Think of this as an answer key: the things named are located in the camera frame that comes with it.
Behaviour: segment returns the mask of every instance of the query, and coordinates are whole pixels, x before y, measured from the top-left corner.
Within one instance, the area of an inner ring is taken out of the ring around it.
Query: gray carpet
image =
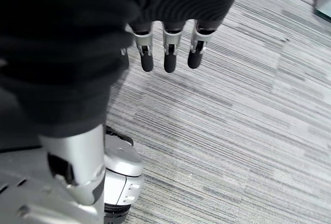
[[[136,49],[108,124],[130,135],[146,184],[126,223],[331,223],[331,25],[313,0],[237,0],[199,69]]]

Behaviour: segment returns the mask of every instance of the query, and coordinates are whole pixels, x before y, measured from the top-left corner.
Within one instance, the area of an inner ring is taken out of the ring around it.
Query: sleeve
[[[77,135],[104,121],[128,67],[125,25],[159,0],[0,0],[0,85],[37,132]]]

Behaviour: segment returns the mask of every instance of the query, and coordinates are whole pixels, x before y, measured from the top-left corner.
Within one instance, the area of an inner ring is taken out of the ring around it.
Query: robotic finger
[[[152,23],[131,25],[134,39],[140,53],[141,66],[143,70],[149,72],[153,70],[153,32]]]
[[[176,68],[176,57],[180,38],[185,25],[184,22],[163,22],[164,69],[171,73]]]

